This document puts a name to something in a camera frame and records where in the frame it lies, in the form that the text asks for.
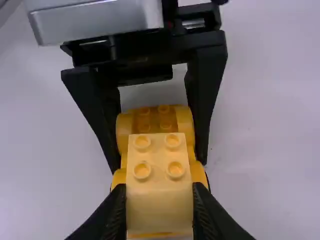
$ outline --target yellow lego duplo brick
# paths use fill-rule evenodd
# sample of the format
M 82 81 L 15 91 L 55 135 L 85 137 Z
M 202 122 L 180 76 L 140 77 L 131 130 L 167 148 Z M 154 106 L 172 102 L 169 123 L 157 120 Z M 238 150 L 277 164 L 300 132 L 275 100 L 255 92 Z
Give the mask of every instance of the yellow lego duplo brick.
M 189 107 L 160 105 L 121 113 L 116 120 L 116 140 L 120 154 L 128 151 L 130 134 L 184 133 L 187 144 L 195 146 L 192 113 Z
M 185 134 L 129 135 L 126 191 L 129 235 L 191 233 L 193 189 Z

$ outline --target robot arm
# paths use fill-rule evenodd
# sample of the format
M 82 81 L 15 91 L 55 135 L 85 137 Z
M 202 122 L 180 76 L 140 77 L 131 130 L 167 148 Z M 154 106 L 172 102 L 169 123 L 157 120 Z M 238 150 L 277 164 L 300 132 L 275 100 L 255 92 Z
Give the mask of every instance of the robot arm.
M 175 231 L 193 232 L 194 240 L 254 240 L 211 195 L 203 167 L 228 57 L 218 6 L 226 2 L 26 0 L 38 43 L 64 42 L 72 57 L 62 81 L 113 173 L 109 196 L 67 240 Z M 170 80 L 181 63 L 188 106 L 121 114 L 118 87 Z

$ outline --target yellow brick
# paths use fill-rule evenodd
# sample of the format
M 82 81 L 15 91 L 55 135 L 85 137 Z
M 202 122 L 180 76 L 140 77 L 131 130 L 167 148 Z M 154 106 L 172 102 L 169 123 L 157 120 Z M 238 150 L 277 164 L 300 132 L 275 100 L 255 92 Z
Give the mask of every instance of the yellow brick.
M 126 191 L 129 235 L 189 234 L 193 189 L 185 134 L 129 135 Z

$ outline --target black mount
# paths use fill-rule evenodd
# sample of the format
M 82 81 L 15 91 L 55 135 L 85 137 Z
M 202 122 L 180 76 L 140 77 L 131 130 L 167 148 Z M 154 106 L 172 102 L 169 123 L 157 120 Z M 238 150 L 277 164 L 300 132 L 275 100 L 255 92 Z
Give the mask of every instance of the black mount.
M 197 159 L 207 163 L 210 121 L 227 61 L 219 6 L 177 7 L 163 0 L 165 28 L 66 42 L 74 68 L 61 78 L 95 132 L 112 173 L 120 168 L 116 118 L 118 87 L 170 80 L 172 65 L 187 63 L 184 78 L 195 128 Z

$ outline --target white table surface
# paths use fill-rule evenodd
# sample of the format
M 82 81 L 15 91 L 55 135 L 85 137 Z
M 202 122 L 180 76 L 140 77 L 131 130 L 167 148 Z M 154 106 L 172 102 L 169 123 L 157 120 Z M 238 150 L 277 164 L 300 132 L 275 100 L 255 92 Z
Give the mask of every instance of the white table surface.
M 229 59 L 206 170 L 257 240 L 320 239 L 319 9 L 315 0 L 221 9 Z M 71 67 L 59 47 L 37 46 L 22 5 L 0 29 L 1 240 L 63 240 L 109 193 L 107 161 L 60 79 Z M 123 109 L 185 104 L 185 66 L 174 74 L 122 88 Z

